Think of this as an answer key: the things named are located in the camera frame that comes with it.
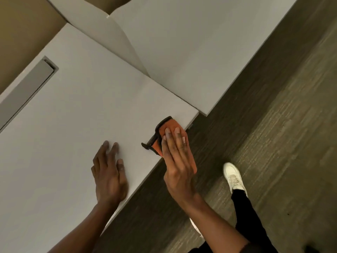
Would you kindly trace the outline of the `person's left hand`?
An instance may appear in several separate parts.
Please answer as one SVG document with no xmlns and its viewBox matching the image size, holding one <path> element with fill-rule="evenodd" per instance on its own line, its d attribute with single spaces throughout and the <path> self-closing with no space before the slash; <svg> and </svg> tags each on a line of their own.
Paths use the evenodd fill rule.
<svg viewBox="0 0 337 253">
<path fill-rule="evenodd" d="M 116 167 L 117 154 L 119 152 L 119 145 L 115 142 L 112 147 L 107 150 L 107 168 L 103 171 L 97 172 L 97 153 L 93 159 L 93 166 L 91 172 L 94 177 L 96 185 L 97 201 L 117 201 L 121 203 L 128 195 L 129 184 L 127 186 L 119 184 L 118 170 Z"/>
</svg>

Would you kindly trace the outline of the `person's right hand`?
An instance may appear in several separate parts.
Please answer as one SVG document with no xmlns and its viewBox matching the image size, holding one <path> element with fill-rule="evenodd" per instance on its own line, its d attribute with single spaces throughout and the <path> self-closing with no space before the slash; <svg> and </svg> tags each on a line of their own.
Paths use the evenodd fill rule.
<svg viewBox="0 0 337 253">
<path fill-rule="evenodd" d="M 175 144 L 181 155 L 182 138 L 184 137 L 181 136 L 179 128 L 176 128 L 174 130 L 174 133 L 172 133 L 172 135 L 174 137 Z M 165 161 L 165 139 L 166 139 L 165 137 L 166 136 L 164 135 L 161 143 L 164 161 Z M 176 168 L 175 166 L 171 168 L 166 166 L 164 181 L 166 183 L 170 195 L 177 202 L 178 205 L 179 202 L 181 202 L 183 199 L 192 197 L 193 195 L 196 194 L 193 185 L 193 176 L 194 176 L 193 168 L 189 166 L 186 167 L 183 161 L 182 161 L 182 168 Z"/>
</svg>

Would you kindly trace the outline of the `orange cloth with black edge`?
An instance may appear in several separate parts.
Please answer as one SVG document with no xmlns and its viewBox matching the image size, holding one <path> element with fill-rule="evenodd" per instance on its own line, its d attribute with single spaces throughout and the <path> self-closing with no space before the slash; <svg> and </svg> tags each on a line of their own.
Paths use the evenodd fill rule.
<svg viewBox="0 0 337 253">
<path fill-rule="evenodd" d="M 162 120 L 157 127 L 155 128 L 155 133 L 154 135 L 151 137 L 151 139 L 148 141 L 148 143 L 141 143 L 141 145 L 147 149 L 147 150 L 151 150 L 153 151 L 156 155 L 159 155 L 161 157 L 163 157 L 162 154 L 162 138 L 165 135 L 165 130 L 166 128 L 169 128 L 171 130 L 172 133 L 174 133 L 174 130 L 176 128 L 180 129 L 180 134 L 182 137 L 185 137 L 186 140 L 186 144 L 187 144 L 187 153 L 189 156 L 189 160 L 190 160 L 190 164 L 191 167 L 193 168 L 193 172 L 194 174 L 197 173 L 197 166 L 194 160 L 194 157 L 192 155 L 190 146 L 189 146 L 189 141 L 188 141 L 188 136 L 186 131 L 183 129 L 183 127 L 181 127 L 181 125 L 175 120 L 173 119 L 171 116 L 168 116 L 167 118 L 165 118 L 164 120 Z"/>
</svg>

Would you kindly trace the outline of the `person's left forearm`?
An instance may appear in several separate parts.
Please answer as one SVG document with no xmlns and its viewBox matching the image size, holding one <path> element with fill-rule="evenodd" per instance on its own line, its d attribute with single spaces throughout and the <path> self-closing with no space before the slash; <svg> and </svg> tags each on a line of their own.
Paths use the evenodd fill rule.
<svg viewBox="0 0 337 253">
<path fill-rule="evenodd" d="M 98 202 L 88 216 L 47 253 L 91 253 L 119 204 Z"/>
</svg>

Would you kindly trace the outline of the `person's right forearm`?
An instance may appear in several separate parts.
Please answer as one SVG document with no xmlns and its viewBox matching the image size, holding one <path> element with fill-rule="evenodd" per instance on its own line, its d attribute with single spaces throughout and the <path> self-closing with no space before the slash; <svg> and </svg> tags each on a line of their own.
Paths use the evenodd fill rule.
<svg viewBox="0 0 337 253">
<path fill-rule="evenodd" d="M 179 205 L 199 229 L 213 253 L 240 253 L 249 244 L 199 194 L 183 199 Z"/>
</svg>

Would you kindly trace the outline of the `white sneaker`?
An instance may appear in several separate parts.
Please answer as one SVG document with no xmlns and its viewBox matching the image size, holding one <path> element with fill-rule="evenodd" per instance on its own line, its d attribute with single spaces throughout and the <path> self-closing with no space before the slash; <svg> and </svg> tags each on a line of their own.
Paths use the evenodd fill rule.
<svg viewBox="0 0 337 253">
<path fill-rule="evenodd" d="M 191 222 L 193 228 L 196 230 L 196 232 L 200 235 L 200 237 L 201 237 L 202 239 L 204 239 L 204 237 L 203 237 L 203 235 L 201 234 L 200 230 L 197 228 L 197 226 L 195 225 L 195 223 L 192 221 L 191 218 L 190 218 L 190 222 Z"/>
<path fill-rule="evenodd" d="M 234 190 L 241 190 L 245 192 L 246 196 L 248 196 L 241 174 L 234 164 L 229 162 L 225 163 L 223 165 L 223 174 L 227 180 L 231 194 L 233 194 Z"/>
</svg>

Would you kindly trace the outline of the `black trousers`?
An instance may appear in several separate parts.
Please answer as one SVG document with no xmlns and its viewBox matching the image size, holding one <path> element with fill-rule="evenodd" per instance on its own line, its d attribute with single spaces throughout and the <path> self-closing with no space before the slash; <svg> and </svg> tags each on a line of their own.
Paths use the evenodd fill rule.
<svg viewBox="0 0 337 253">
<path fill-rule="evenodd" d="M 234 189 L 231 199 L 237 217 L 235 229 L 242 234 L 254 246 L 260 246 L 263 253 L 278 253 L 270 241 L 259 216 L 255 212 L 246 192 L 242 189 Z"/>
</svg>

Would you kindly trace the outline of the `white desk divider panel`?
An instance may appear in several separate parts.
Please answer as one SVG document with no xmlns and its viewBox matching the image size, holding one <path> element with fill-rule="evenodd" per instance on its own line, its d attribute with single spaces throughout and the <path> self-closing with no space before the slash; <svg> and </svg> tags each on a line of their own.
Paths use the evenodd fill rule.
<svg viewBox="0 0 337 253">
<path fill-rule="evenodd" d="M 68 23 L 149 76 L 127 35 L 109 14 L 85 0 L 48 0 L 48 2 Z"/>
</svg>

